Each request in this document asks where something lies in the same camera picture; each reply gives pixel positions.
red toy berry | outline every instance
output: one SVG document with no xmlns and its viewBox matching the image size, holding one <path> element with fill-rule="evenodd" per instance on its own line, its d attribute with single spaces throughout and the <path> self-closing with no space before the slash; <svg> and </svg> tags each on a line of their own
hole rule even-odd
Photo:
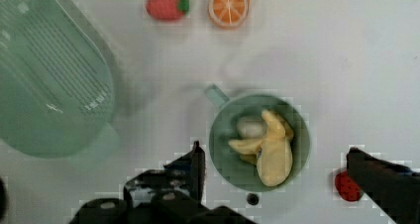
<svg viewBox="0 0 420 224">
<path fill-rule="evenodd" d="M 161 21 L 176 21 L 189 11 L 189 0 L 148 0 L 146 11 Z"/>
<path fill-rule="evenodd" d="M 340 196 L 346 201 L 355 202 L 361 199 L 361 188 L 349 177 L 346 171 L 337 174 L 335 184 Z"/>
</svg>

light blue mug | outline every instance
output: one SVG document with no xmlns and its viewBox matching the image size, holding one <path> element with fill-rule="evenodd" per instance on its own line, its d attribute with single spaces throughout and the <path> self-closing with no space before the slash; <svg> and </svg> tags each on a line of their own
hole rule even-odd
<svg viewBox="0 0 420 224">
<path fill-rule="evenodd" d="M 209 149 L 211 160 L 220 175 L 243 190 L 265 192 L 277 189 L 294 180 L 309 158 L 310 136 L 305 121 L 289 104 L 268 94 L 253 94 L 231 99 L 216 85 L 205 90 L 206 97 L 220 110 L 210 131 Z M 270 109 L 283 117 L 293 129 L 291 146 L 293 165 L 289 177 L 275 187 L 263 185 L 255 166 L 244 162 L 229 147 L 231 139 L 241 139 L 237 123 L 244 116 L 261 116 L 264 109 Z"/>
</svg>

white table surface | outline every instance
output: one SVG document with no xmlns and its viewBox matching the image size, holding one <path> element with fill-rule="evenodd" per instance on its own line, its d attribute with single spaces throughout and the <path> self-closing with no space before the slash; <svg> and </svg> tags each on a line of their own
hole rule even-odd
<svg viewBox="0 0 420 224">
<path fill-rule="evenodd" d="M 191 0 L 188 18 L 170 26 L 144 14 L 145 0 L 73 1 L 119 58 L 124 93 L 113 125 L 122 144 L 96 169 L 0 144 L 11 197 L 4 223 L 68 223 L 85 201 L 121 198 L 129 178 L 189 152 L 194 140 L 208 149 L 217 110 L 203 89 L 213 82 L 230 96 L 285 98 L 307 120 L 312 149 L 301 177 L 264 193 L 257 207 L 207 154 L 205 205 L 263 224 L 393 223 L 367 196 L 341 200 L 331 173 L 352 145 L 420 167 L 419 0 L 254 0 L 248 24 L 234 32 L 209 23 L 207 0 Z"/>
</svg>

